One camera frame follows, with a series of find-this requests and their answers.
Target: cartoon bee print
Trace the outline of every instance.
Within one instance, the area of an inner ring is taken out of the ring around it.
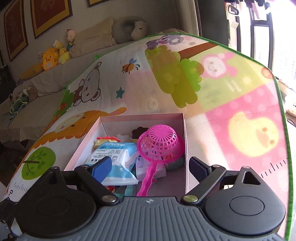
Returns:
[[[128,62],[128,64],[122,66],[122,72],[123,73],[130,73],[134,68],[136,68],[137,70],[140,68],[139,64],[134,64],[136,63],[137,59],[133,59],[131,58]]]

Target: play mat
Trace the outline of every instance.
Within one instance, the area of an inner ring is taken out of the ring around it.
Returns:
[[[18,201],[49,167],[65,168],[98,117],[147,113],[184,113],[189,157],[228,170],[251,166],[285,204],[279,235],[289,237],[292,164],[274,76],[253,59],[187,34],[149,36],[98,56],[69,84],[5,196]]]

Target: pink plastic strainer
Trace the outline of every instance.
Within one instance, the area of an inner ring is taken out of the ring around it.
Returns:
[[[173,128],[156,125],[144,132],[137,142],[139,154],[151,162],[137,196],[147,196],[158,163],[167,164],[176,161],[184,152],[184,143]]]

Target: window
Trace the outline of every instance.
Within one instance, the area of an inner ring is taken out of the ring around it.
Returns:
[[[296,6],[290,0],[275,1],[270,5],[274,29],[272,72],[296,90]]]
[[[270,68],[296,91],[296,6],[290,0],[272,0],[248,8],[240,2],[241,52]]]

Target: green mat edge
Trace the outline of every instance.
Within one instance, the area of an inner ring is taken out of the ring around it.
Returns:
[[[205,41],[207,41],[207,42],[214,43],[214,44],[216,44],[216,45],[219,45],[219,46],[221,46],[221,47],[223,47],[223,48],[225,48],[225,49],[228,49],[228,50],[230,50],[230,51],[232,51],[232,52],[234,52],[234,53],[236,53],[236,54],[238,54],[238,55],[240,55],[240,56],[242,56],[242,57],[245,57],[245,58],[247,58],[247,59],[249,59],[249,60],[251,60],[251,61],[257,63],[257,64],[261,65],[262,67],[266,67],[266,66],[264,66],[263,64],[261,64],[260,62],[254,60],[253,58],[248,57],[248,56],[242,54],[241,52],[238,52],[238,51],[236,51],[236,50],[234,50],[234,49],[231,49],[231,48],[229,48],[228,46],[225,46],[225,45],[220,44],[220,43],[218,43],[218,42],[215,42],[215,41],[212,41],[212,40],[209,40],[209,39],[205,39],[205,38],[203,38],[203,37],[199,37],[199,36],[196,36],[196,35],[193,35],[193,34],[187,34],[187,33],[170,33],[170,34],[188,35],[188,36],[191,36],[191,37],[196,37],[196,38],[198,38],[198,39],[205,40]],[[155,34],[155,35],[149,35],[149,36],[146,36],[145,38],[142,38],[142,39],[140,39],[140,40],[143,40],[143,39],[146,39],[146,38],[149,38],[149,37],[163,36],[163,35],[167,35],[167,34]],[[95,57],[94,57],[95,61],[98,60],[98,59],[100,59],[101,57],[103,57],[103,56],[106,55],[106,54],[103,54],[102,56],[99,56],[99,57],[98,57],[98,55],[95,55]],[[277,83],[277,80],[276,80],[275,76],[274,76],[273,74],[272,74],[272,76],[273,76],[273,78],[274,78],[274,83],[275,83],[275,86],[276,86],[276,92],[277,92],[278,100],[279,100],[279,105],[280,105],[280,107],[281,107],[281,117],[282,117],[283,126],[284,126],[284,131],[285,131],[285,139],[286,139],[287,155],[288,155],[288,168],[289,168],[289,202],[288,202],[288,211],[287,211],[286,230],[285,230],[285,236],[284,236],[285,240],[288,241],[289,238],[290,238],[290,234],[291,234],[292,216],[293,216],[293,196],[294,196],[294,193],[293,193],[293,169],[292,169],[292,157],[291,157],[291,149],[290,149],[290,142],[289,142],[289,136],[288,136],[288,128],[287,128],[287,123],[286,123],[286,116],[285,116],[285,112],[284,112],[284,107],[283,107],[283,100],[282,100],[282,97],[281,97],[281,91],[280,91],[280,89],[279,89],[279,85],[278,85],[278,83]],[[67,85],[67,87],[66,87],[66,89],[65,89],[65,92],[64,92],[64,95],[63,95],[63,98],[62,98],[62,100],[61,100],[61,104],[62,104],[62,101],[63,101],[63,99],[64,99],[65,93],[66,93],[66,91],[68,90],[69,85],[72,84],[72,82],[73,82],[74,80],[72,80],[72,81]]]

